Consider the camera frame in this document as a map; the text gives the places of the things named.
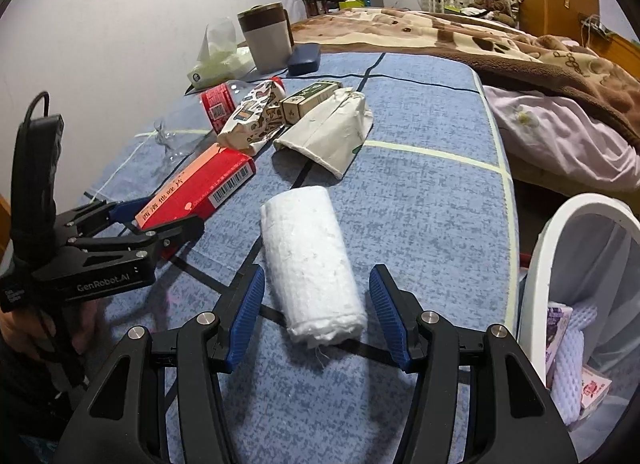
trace plastic bag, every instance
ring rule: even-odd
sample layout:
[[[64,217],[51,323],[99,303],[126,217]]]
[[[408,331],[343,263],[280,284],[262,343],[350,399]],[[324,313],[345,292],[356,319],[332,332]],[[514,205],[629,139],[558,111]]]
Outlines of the plastic bag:
[[[207,26],[198,53],[198,62],[187,77],[196,89],[247,75],[254,67],[249,48],[236,47],[236,28],[229,17],[216,19]]]

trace silver screw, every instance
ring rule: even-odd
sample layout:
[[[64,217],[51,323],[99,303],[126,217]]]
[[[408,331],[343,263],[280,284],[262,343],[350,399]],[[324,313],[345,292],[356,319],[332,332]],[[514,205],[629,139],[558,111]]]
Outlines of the silver screw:
[[[424,311],[420,314],[420,319],[425,323],[437,323],[440,321],[440,316],[433,311]]]
[[[213,313],[200,313],[196,318],[196,321],[200,323],[200,325],[208,325],[209,323],[213,323],[216,320],[216,315]]]
[[[490,330],[491,334],[493,334],[497,338],[505,338],[509,333],[507,327],[505,327],[504,325],[498,325],[497,323],[495,325],[492,325]]]
[[[144,335],[145,335],[145,328],[140,327],[140,325],[131,327],[131,329],[129,329],[129,332],[127,332],[127,336],[129,336],[131,339],[140,339]]]

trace fleece blanket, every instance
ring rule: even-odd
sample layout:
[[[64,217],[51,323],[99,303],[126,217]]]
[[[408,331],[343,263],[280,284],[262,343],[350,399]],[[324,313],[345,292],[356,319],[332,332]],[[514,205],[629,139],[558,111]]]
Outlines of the fleece blanket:
[[[387,8],[351,8],[292,25],[296,43],[317,42],[330,53],[431,54],[472,67],[485,85],[538,90],[574,99],[640,152],[640,83],[622,67],[559,37],[462,16]]]

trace blue tablecloth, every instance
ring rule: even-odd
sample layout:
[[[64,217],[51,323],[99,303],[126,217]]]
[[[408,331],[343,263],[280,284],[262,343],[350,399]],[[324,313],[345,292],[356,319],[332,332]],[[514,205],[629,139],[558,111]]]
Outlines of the blue tablecloth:
[[[399,287],[456,325],[484,330],[499,322],[513,331],[513,186],[475,73],[431,56],[342,53],[324,55],[312,76],[284,82],[292,94],[322,78],[363,91],[374,114],[367,142],[344,179],[338,182],[318,165],[302,177],[305,157],[265,149],[256,159],[256,176],[206,222],[201,240],[179,253],[181,268],[164,263],[153,286],[104,300],[104,324],[90,354],[95,372],[132,325],[172,329],[210,310],[216,290],[232,284],[242,263],[255,255],[265,265],[257,250],[260,205],[296,180],[327,187],[369,316],[358,345],[364,356],[333,347],[323,355],[294,345],[273,318],[259,317],[244,361],[233,375],[221,376],[225,414],[245,463],[393,460],[415,377],[385,364],[388,353],[367,288],[374,264],[386,264]],[[197,94],[181,98],[164,119],[166,128],[180,131],[184,149],[195,148],[210,129]],[[175,165],[153,130],[149,124],[132,139],[85,200],[126,200],[156,190]],[[269,281],[263,303],[279,310]],[[168,371],[167,389],[174,378]],[[468,387],[459,386],[453,461],[462,458],[466,435]],[[172,462],[179,463],[172,397],[169,446]]]

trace red box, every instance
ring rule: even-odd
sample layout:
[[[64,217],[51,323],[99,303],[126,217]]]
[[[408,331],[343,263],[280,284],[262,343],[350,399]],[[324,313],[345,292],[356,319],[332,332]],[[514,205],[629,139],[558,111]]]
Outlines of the red box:
[[[236,110],[236,104],[226,83],[207,89],[200,96],[202,106],[207,112],[211,126],[216,134],[220,134],[229,116]]]
[[[214,143],[136,215],[138,227],[153,228],[192,213],[206,220],[254,174],[251,157]]]

